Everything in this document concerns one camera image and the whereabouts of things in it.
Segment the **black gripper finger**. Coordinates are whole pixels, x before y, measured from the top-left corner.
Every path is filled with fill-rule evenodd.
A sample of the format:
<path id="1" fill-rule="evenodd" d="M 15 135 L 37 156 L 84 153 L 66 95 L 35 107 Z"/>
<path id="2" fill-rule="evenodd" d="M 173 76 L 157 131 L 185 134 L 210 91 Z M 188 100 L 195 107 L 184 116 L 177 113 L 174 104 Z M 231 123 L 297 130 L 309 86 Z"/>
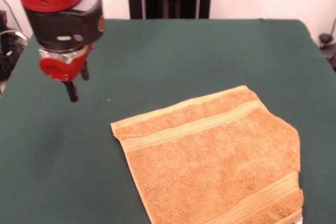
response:
<path id="1" fill-rule="evenodd" d="M 88 81 L 90 79 L 90 73 L 87 66 L 87 61 L 85 61 L 83 66 L 81 67 L 80 75 L 84 81 Z"/>
<path id="2" fill-rule="evenodd" d="M 72 103 L 77 102 L 79 100 L 79 97 L 78 97 L 77 89 L 74 83 L 72 81 L 70 82 L 63 81 L 63 84 L 66 87 L 70 101 Z"/>

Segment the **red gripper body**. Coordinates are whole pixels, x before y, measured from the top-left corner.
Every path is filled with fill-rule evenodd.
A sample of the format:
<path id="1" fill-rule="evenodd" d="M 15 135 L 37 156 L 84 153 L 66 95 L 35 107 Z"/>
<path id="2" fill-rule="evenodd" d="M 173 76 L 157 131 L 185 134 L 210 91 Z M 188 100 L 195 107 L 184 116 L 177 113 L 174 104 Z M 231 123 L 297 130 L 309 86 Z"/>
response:
<path id="1" fill-rule="evenodd" d="M 85 66 L 93 44 L 78 50 L 51 52 L 39 48 L 39 66 L 42 72 L 57 81 L 70 82 L 78 77 Z"/>

